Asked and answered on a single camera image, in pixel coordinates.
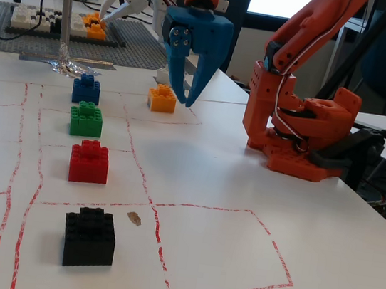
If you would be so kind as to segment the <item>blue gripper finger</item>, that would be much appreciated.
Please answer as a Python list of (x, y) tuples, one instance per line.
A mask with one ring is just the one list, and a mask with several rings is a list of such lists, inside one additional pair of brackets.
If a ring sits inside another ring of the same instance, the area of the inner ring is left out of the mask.
[(199, 55), (197, 70), (193, 76), (192, 86), (185, 103), (186, 107), (191, 107), (194, 104), (220, 65), (219, 59), (214, 56)]
[(186, 104), (184, 89), (185, 60), (190, 54), (192, 44), (192, 33), (184, 26), (171, 28), (167, 48), (169, 81), (177, 99), (183, 105)]

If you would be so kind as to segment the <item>white straight gripper finger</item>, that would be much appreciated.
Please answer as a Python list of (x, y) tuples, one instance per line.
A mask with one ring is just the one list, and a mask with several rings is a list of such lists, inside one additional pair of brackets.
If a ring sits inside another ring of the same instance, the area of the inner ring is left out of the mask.
[(134, 2), (129, 3), (126, 1), (124, 4), (121, 4), (119, 7), (111, 11), (109, 14), (102, 14), (102, 20), (113, 21), (124, 16), (129, 16), (131, 14), (139, 14), (140, 5)]

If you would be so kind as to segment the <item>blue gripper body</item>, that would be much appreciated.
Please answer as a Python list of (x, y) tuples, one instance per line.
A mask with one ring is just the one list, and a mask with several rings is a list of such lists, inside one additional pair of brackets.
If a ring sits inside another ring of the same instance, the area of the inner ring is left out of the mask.
[(194, 7), (171, 6), (162, 22), (162, 37), (168, 49), (171, 28), (184, 26), (192, 33), (190, 52), (199, 57), (211, 55), (222, 64), (229, 52), (234, 25), (223, 16), (217, 16), (211, 11)]

